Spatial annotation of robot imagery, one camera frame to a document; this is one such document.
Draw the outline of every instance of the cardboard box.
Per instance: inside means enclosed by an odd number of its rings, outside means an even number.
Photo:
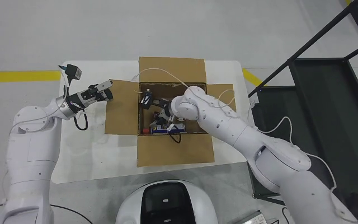
[[[189,85],[197,85],[207,94],[219,97],[232,84],[206,84],[205,63],[202,59],[190,58],[139,58],[139,70],[161,68],[175,75]],[[107,103],[105,134],[138,135],[137,166],[162,166],[177,164],[197,164],[214,162],[211,136],[206,134],[197,122],[185,121],[189,134],[182,134],[180,144],[168,135],[143,135],[143,127],[151,123],[154,111],[160,108],[152,106],[150,110],[139,107],[140,95],[152,86],[154,97],[172,99],[183,95],[186,87],[164,71],[147,70],[140,74],[139,83],[113,80],[111,91],[114,99]],[[225,93],[220,100],[228,103],[233,92]],[[230,106],[235,110],[235,102]]]

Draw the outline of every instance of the cardboard box flap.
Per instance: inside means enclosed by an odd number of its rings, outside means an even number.
[[[138,136],[138,167],[204,162],[214,162],[213,143],[208,134],[182,134],[180,144],[168,135]]]
[[[138,134],[137,82],[112,80],[113,100],[107,102],[105,134]]]
[[[192,58],[147,58],[139,57],[139,71],[147,68],[161,68],[183,82],[206,83],[203,59]],[[139,82],[179,82],[168,73],[160,70],[147,70],[139,75]]]
[[[218,98],[222,92],[225,90],[233,90],[234,86],[232,84],[212,84],[206,85],[207,94]],[[234,97],[233,91],[227,91],[220,97],[220,101],[228,104],[231,99]],[[229,106],[236,111],[235,99],[229,104]]]

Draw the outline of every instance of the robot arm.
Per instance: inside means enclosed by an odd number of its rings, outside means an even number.
[[[256,179],[267,189],[281,194],[295,223],[356,221],[308,171],[311,161],[298,146],[250,127],[229,106],[196,86],[174,98],[171,109],[179,118],[197,120],[203,130],[238,150],[247,159]]]
[[[53,99],[45,108],[27,106],[17,113],[7,150],[11,185],[0,224],[54,223],[49,188],[59,157],[62,120],[75,117],[94,102],[111,100],[111,86],[108,80]]]

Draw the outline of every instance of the concrete floor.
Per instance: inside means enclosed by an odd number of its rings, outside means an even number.
[[[3,1],[0,71],[55,70],[66,60],[160,56],[238,60],[264,79],[344,6],[343,0]],[[349,17],[303,56],[345,56],[357,48],[357,39],[357,28]],[[351,63],[358,67],[358,59]],[[292,83],[289,72],[284,71],[270,85]],[[7,134],[13,116],[24,106],[47,105],[57,95],[58,84],[0,83],[0,178],[6,170]],[[247,82],[247,88],[250,91],[253,85]],[[202,187],[214,202],[219,223],[243,218],[257,209],[269,223],[274,218],[284,222],[280,206],[251,197],[245,163],[52,184],[50,198],[94,223],[114,223],[121,202],[133,190],[149,180],[166,178]],[[76,214],[54,210],[55,223],[86,223]]]

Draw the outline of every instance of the yellow tape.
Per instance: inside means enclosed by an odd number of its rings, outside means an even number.
[[[258,86],[261,84],[261,80],[259,78],[257,78],[254,74],[252,74],[251,72],[249,72],[246,69],[242,69],[242,73],[244,74],[244,78],[249,81],[251,84],[253,84],[254,86]]]
[[[0,72],[0,82],[55,81],[60,79],[60,71]]]

